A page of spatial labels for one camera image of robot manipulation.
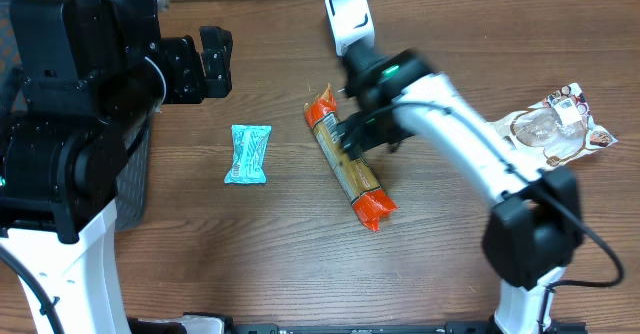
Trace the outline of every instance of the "green light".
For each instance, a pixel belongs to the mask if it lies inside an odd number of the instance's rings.
[[[398,71],[398,69],[400,69],[399,65],[394,65],[391,68],[386,69],[385,71],[382,72],[382,75],[388,77],[388,76],[392,76],[393,73],[395,73],[396,71]]]

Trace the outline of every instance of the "blue packet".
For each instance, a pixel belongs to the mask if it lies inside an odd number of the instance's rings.
[[[271,134],[270,125],[232,125],[233,165],[224,178],[225,184],[264,184],[264,154]]]

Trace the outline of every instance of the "cable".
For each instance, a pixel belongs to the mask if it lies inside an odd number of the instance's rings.
[[[58,314],[54,306],[56,305],[57,299],[51,303],[49,300],[49,296],[44,291],[40,283],[36,280],[36,278],[31,275],[29,270],[25,268],[25,266],[7,249],[5,249],[2,245],[0,245],[0,260],[2,260],[11,270],[13,270],[22,281],[27,284],[29,289],[33,292],[33,295],[36,296],[38,301],[40,302],[40,314],[46,315],[49,319],[49,324],[51,324],[51,329],[53,330],[53,334],[64,334],[64,330],[62,329],[62,324],[60,323],[60,318],[58,318]]]
[[[142,126],[140,126],[140,130],[138,130],[138,134],[136,134],[136,137],[133,139],[133,141],[131,142],[131,145],[129,145],[129,148],[127,149],[127,157],[131,158],[133,154],[135,154],[140,144],[142,144],[142,141],[144,140],[144,136],[147,134],[148,131],[149,131],[149,119],[145,119],[144,123],[142,123]]]
[[[498,158],[500,162],[505,164],[508,170],[510,170],[514,175],[516,175],[516,177],[518,177],[518,179],[520,179],[525,184],[531,184],[531,182],[529,182],[527,178],[525,178],[524,175],[522,175],[522,173],[520,173],[513,164],[509,163],[508,160],[502,155],[502,153],[500,153],[500,151],[495,146],[493,146],[493,144],[484,136],[484,134],[482,134],[482,132],[480,132],[480,130],[476,128],[467,118],[465,118],[460,113],[456,112],[451,107],[447,107],[447,106],[443,106],[435,103],[400,102],[400,103],[393,103],[384,108],[375,110],[362,120],[361,125],[355,127],[355,129],[345,132],[343,135],[344,140],[341,138],[341,141],[345,142],[346,139],[350,139],[352,136],[358,134],[360,131],[363,130],[363,127],[366,126],[367,123],[371,122],[371,120],[375,120],[379,116],[403,106],[421,106],[425,108],[437,109],[437,110],[441,110],[443,113],[447,115],[453,116],[454,118],[456,118],[456,120],[458,120],[465,127],[467,127],[467,129],[469,129],[469,131],[471,131],[478,138],[478,140],[480,140],[482,144],[487,149],[489,149],[489,151],[493,153],[493,155],[495,155],[496,158]],[[541,201],[545,202],[546,204],[554,208],[556,211],[562,214],[563,217],[565,217],[573,225],[575,225],[576,228],[578,228],[583,234],[585,234],[591,240],[593,240],[602,249],[602,251],[604,251],[607,254],[607,256],[609,256],[609,258],[613,262],[617,271],[617,277],[614,280],[610,280],[606,282],[561,279],[547,285],[544,292],[542,306],[540,308],[540,316],[538,318],[538,329],[540,334],[543,334],[544,333],[544,314],[547,310],[547,302],[549,300],[549,295],[552,292],[554,292],[555,288],[560,286],[578,286],[578,287],[586,287],[586,288],[611,288],[620,284],[624,280],[625,270],[624,270],[624,265],[622,264],[622,261],[620,260],[618,255],[615,253],[615,251],[613,251],[613,249],[611,249],[611,247],[607,244],[607,242],[605,242],[602,238],[600,238],[584,222],[578,220],[575,214],[573,214],[567,207],[565,207],[562,203],[560,203],[558,200],[556,200],[554,197],[552,197],[548,193],[541,191],[539,189],[536,189],[535,187],[534,187],[534,193],[537,195],[538,199],[540,199]]]

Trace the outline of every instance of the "transparent plastic wrapper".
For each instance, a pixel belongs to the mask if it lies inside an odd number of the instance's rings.
[[[337,104],[328,86],[312,104],[305,104],[304,115],[358,219],[365,227],[378,231],[380,219],[398,207],[382,190],[367,163],[362,158],[351,160],[342,151],[336,131],[336,110]]]
[[[264,184],[262,170],[271,126],[232,125],[233,166],[224,178],[225,184]]]
[[[577,83],[490,124],[507,142],[547,169],[617,142],[605,128],[595,124]]]

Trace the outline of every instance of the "orange and gold package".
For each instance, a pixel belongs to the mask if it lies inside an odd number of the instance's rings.
[[[336,100],[329,85],[313,104],[305,104],[304,116],[342,189],[351,200],[351,207],[358,219],[367,228],[378,231],[380,218],[389,216],[398,207],[382,190],[365,161],[362,158],[350,160],[349,155],[342,151],[336,130],[336,109]]]

